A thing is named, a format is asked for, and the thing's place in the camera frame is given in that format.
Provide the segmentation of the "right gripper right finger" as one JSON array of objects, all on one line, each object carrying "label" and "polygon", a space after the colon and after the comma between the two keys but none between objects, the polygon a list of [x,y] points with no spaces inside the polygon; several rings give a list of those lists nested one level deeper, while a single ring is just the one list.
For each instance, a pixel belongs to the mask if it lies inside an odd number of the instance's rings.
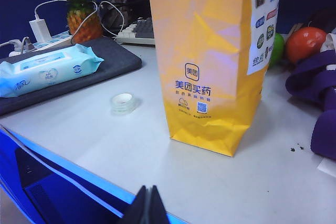
[{"label": "right gripper right finger", "polygon": [[148,223],[169,224],[167,213],[159,194],[158,188],[154,185],[150,189],[148,206]]}]

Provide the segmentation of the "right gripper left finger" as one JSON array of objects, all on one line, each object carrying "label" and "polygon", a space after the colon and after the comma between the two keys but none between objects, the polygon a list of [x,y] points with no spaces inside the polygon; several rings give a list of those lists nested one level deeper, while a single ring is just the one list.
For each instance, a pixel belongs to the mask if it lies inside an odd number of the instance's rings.
[{"label": "right gripper left finger", "polygon": [[141,223],[144,214],[146,187],[142,186],[125,213],[125,223]]}]

